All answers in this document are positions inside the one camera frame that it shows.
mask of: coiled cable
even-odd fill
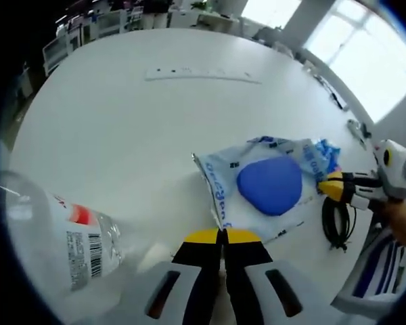
[[[340,213],[340,232],[336,226],[335,210]],[[357,223],[357,210],[351,228],[351,216],[347,206],[344,203],[336,202],[331,198],[326,198],[322,206],[322,226],[326,239],[331,243],[331,247],[342,248],[347,250],[347,241],[352,236],[353,230]]]

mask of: power strip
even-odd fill
[[[217,69],[194,69],[194,68],[151,68],[146,71],[145,80],[161,80],[161,79],[223,79],[243,81],[246,83],[258,83],[248,72],[225,71],[222,68]]]

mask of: white table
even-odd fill
[[[144,81],[153,67],[246,71],[261,85],[211,79]],[[172,248],[213,228],[206,185],[191,152],[259,135],[326,137],[346,171],[375,167],[342,112],[301,65],[272,49],[198,30],[143,30],[77,49],[47,79],[22,123],[11,168],[50,192],[103,211]],[[329,250],[321,211],[267,245],[318,285],[329,303],[350,274],[371,213],[358,211],[348,250]]]

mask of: black slot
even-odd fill
[[[390,163],[390,152],[388,150],[385,150],[384,152],[384,164],[385,166],[388,166]]]
[[[302,305],[282,274],[278,270],[272,269],[266,272],[266,276],[277,293],[286,316],[290,318],[298,315],[302,311]]]
[[[367,178],[367,177],[356,177],[355,185],[365,186],[367,188],[380,188],[382,186],[382,182],[380,181],[380,179],[372,179],[372,178]]]
[[[167,301],[168,295],[170,294],[171,289],[175,285],[177,278],[180,273],[177,271],[168,271],[165,277],[162,279],[164,284],[158,288],[158,292],[155,294],[155,297],[152,299],[152,303],[146,309],[146,315],[155,320],[159,319],[164,309],[164,305]]]

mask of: barcode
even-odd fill
[[[91,277],[101,276],[102,246],[99,234],[89,234],[90,268]]]

